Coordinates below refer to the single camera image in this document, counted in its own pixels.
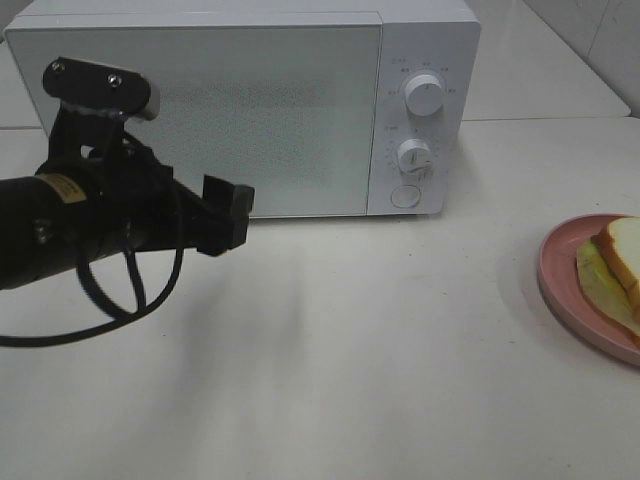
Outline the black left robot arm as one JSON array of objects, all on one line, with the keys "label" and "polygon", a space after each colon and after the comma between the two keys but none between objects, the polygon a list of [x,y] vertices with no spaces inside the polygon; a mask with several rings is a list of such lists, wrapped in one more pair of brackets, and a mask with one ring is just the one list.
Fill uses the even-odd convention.
[{"label": "black left robot arm", "polygon": [[195,194],[125,122],[62,108],[46,161],[2,180],[2,288],[73,269],[79,250],[93,262],[125,247],[219,256],[245,243],[254,188],[206,175]]}]

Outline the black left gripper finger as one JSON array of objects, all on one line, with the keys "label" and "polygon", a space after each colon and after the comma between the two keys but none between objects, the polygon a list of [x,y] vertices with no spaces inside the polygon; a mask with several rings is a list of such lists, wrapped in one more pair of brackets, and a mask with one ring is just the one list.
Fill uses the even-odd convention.
[{"label": "black left gripper finger", "polygon": [[192,221],[192,244],[202,254],[217,257],[245,244],[248,217],[197,218]]},{"label": "black left gripper finger", "polygon": [[205,221],[222,222],[249,220],[253,210],[255,189],[244,184],[205,175],[203,178],[203,208],[199,218]]}]

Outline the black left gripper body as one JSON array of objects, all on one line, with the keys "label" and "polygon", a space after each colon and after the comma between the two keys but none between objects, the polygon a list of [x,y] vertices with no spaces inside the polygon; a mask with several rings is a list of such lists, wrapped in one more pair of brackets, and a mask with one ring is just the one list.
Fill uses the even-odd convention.
[{"label": "black left gripper body", "polygon": [[47,255],[96,260],[200,248],[205,204],[125,129],[125,117],[62,105],[49,136]]}]

